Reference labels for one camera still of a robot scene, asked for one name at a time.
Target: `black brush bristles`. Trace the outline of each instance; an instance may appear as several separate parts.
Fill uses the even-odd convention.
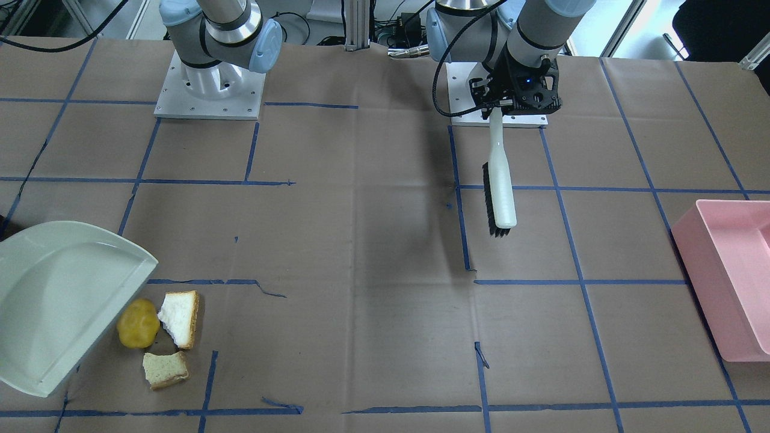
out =
[[[484,172],[484,202],[487,203],[487,218],[489,219],[489,235],[503,237],[510,233],[511,229],[501,229],[494,221],[494,208],[492,207],[492,187],[489,183],[489,163],[481,166]]]

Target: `pink box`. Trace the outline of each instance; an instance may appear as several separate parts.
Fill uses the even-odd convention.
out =
[[[672,228],[726,361],[770,361],[770,202],[698,200]]]

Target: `white mounting plate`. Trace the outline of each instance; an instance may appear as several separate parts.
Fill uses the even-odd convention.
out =
[[[174,52],[155,107],[156,117],[172,119],[257,120],[265,74],[243,69],[243,91],[227,99],[206,100],[190,93],[182,79],[182,61]]]
[[[477,63],[452,62],[447,63],[447,83],[449,84],[449,107],[452,112],[473,108],[476,103],[470,96],[468,79]],[[489,119],[481,118],[481,111],[472,112],[465,116],[453,117],[455,126],[489,126]],[[503,126],[506,128],[539,128],[548,124],[546,115],[527,114],[522,116],[504,116]]]

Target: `yellow object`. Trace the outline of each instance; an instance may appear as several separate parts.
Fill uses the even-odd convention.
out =
[[[118,337],[130,349],[149,347],[155,341],[158,329],[158,314],[149,299],[134,300],[118,319]]]

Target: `white brush handle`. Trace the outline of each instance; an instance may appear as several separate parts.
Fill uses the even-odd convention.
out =
[[[489,117],[491,149],[489,152],[489,185],[492,193],[494,222],[501,229],[516,225],[514,191],[511,187],[511,171],[503,147],[503,113],[499,107],[492,109]]]

